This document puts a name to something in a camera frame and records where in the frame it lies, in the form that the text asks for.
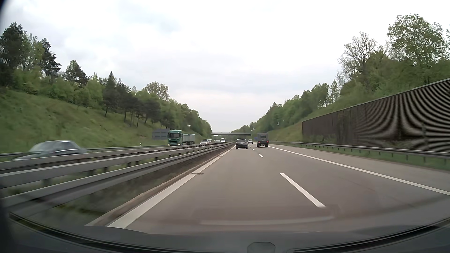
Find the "highway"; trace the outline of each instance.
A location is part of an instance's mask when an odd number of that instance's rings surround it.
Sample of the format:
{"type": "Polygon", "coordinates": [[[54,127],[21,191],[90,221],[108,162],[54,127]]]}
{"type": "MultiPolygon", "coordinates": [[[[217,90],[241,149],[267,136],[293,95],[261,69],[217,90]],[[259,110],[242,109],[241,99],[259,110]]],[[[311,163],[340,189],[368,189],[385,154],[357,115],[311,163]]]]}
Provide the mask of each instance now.
{"type": "Polygon", "coordinates": [[[194,173],[108,226],[150,234],[319,232],[421,226],[450,217],[445,171],[249,144],[229,149],[194,173]]]}

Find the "dark truck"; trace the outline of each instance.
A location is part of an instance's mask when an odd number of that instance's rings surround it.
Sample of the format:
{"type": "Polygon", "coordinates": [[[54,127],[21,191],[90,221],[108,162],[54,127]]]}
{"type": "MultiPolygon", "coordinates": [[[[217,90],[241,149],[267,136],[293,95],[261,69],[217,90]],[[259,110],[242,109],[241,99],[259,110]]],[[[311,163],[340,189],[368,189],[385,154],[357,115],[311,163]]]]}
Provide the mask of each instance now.
{"type": "Polygon", "coordinates": [[[258,133],[256,137],[256,147],[260,147],[261,145],[266,148],[269,146],[269,134],[268,133],[258,133]]]}

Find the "dashed white line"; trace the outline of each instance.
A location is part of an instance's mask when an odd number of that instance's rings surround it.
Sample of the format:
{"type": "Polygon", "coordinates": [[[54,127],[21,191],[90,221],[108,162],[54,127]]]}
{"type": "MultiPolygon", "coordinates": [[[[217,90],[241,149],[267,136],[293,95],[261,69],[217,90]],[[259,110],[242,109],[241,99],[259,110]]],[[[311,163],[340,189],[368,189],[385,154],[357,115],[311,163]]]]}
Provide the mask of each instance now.
{"type": "Polygon", "coordinates": [[[292,180],[290,177],[288,177],[284,173],[280,173],[286,180],[291,183],[297,190],[299,190],[303,195],[305,195],[314,205],[316,205],[319,208],[324,208],[325,205],[322,204],[320,201],[318,201],[316,198],[314,198],[313,195],[311,195],[309,192],[307,192],[305,189],[303,189],[301,186],[299,186],[294,180],[292,180]]]}
{"type": "Polygon", "coordinates": [[[365,172],[365,173],[372,174],[372,175],[375,175],[375,176],[384,177],[384,178],[391,179],[391,180],[394,180],[394,181],[397,181],[397,182],[402,182],[402,183],[405,183],[405,184],[408,184],[408,185],[414,185],[414,186],[417,186],[417,187],[420,187],[420,188],[424,188],[424,189],[427,189],[427,190],[432,190],[434,192],[438,192],[438,193],[442,193],[442,194],[450,196],[450,192],[445,191],[445,190],[433,188],[433,187],[426,186],[426,185],[417,184],[417,183],[414,183],[414,182],[406,181],[406,180],[403,180],[403,179],[400,179],[400,178],[396,178],[396,177],[392,177],[392,176],[386,176],[386,175],[383,175],[383,174],[380,174],[380,173],[363,170],[363,169],[360,169],[360,168],[348,166],[348,165],[341,164],[341,163],[331,162],[331,161],[328,161],[328,160],[320,159],[320,158],[317,158],[317,157],[312,157],[312,156],[305,155],[305,154],[295,153],[295,152],[292,152],[292,151],[289,151],[289,150],[284,150],[284,149],[279,149],[279,150],[286,151],[286,152],[293,153],[293,154],[298,154],[298,155],[301,155],[301,156],[304,156],[304,157],[309,157],[309,158],[316,159],[316,160],[319,160],[319,161],[322,161],[322,162],[339,165],[339,166],[346,167],[346,168],[349,168],[349,169],[353,169],[353,170],[356,170],[356,171],[365,172]]]}
{"type": "MultiPolygon", "coordinates": [[[[214,158],[207,164],[201,166],[200,168],[196,169],[193,173],[200,173],[202,170],[206,169],[208,166],[213,164],[215,161],[219,160],[222,156],[224,156],[226,153],[231,151],[233,148],[225,151],[223,154],[219,155],[218,157],[214,158]]],[[[150,210],[152,207],[154,207],[156,204],[161,202],[161,200],[165,199],[167,196],[169,196],[172,192],[174,192],[176,189],[180,188],[182,185],[184,185],[187,181],[191,180],[196,175],[189,174],[171,186],[167,187],[166,189],[160,191],[158,194],[154,195],[135,209],[129,211],[128,213],[124,214],[117,220],[115,220],[113,223],[109,224],[109,227],[117,227],[117,228],[126,228],[131,223],[133,223],[136,219],[141,217],[144,213],[146,213],[148,210],[150,210]]]]}

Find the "grassy embankment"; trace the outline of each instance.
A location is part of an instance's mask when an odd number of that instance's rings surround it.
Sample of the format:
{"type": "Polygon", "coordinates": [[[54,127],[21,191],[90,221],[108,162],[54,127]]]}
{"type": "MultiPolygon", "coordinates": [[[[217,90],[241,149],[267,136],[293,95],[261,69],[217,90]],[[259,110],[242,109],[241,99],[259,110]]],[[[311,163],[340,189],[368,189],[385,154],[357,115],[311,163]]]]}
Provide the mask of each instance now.
{"type": "MultiPolygon", "coordinates": [[[[22,152],[46,140],[73,140],[85,148],[164,145],[152,140],[159,123],[137,121],[131,126],[123,114],[76,105],[22,92],[0,94],[0,153],[22,152]]],[[[203,138],[196,134],[196,143],[203,138]]]]}

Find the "cloudy sky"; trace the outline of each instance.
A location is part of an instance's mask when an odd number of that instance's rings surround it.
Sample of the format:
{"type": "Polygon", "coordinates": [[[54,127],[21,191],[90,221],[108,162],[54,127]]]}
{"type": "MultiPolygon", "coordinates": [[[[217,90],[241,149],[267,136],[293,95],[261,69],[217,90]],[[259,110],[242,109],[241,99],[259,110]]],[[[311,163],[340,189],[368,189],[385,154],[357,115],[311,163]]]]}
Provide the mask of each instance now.
{"type": "Polygon", "coordinates": [[[447,1],[9,0],[17,21],[46,37],[65,68],[110,71],[138,89],[158,81],[213,131],[258,120],[317,83],[331,83],[343,45],[359,32],[379,43],[397,15],[449,28],[447,1]]]}

